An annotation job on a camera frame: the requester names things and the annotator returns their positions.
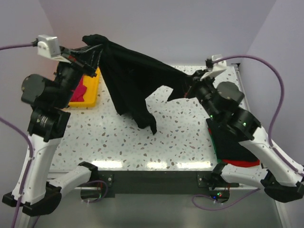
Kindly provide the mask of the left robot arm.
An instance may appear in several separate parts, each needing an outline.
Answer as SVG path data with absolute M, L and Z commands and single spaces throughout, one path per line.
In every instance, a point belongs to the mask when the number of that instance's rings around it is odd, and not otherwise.
M 31 74 L 22 82 L 22 102 L 32 108 L 28 125 L 28 152 L 21 179 L 3 203 L 21 206 L 23 214 L 37 217 L 51 214 L 62 198 L 77 186 L 97 182 L 98 168 L 81 162 L 71 172 L 48 180 L 53 156 L 63 138 L 70 113 L 66 111 L 82 76 L 96 76 L 102 48 L 86 46 L 77 49 L 60 48 L 55 79 Z

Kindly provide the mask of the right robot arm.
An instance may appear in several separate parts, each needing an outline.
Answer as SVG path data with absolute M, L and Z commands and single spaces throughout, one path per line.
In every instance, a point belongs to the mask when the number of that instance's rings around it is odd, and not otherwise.
M 287 203 L 304 196 L 304 167 L 287 156 L 277 144 L 271 144 L 261 123 L 239 105 L 245 95 L 232 82 L 214 86 L 214 79 L 198 70 L 187 77 L 186 98 L 197 98 L 224 135 L 248 149 L 264 165 L 263 169 L 243 168 L 225 162 L 215 166 L 209 181 L 212 187 L 221 183 L 239 183 L 256 187 L 272 199 Z

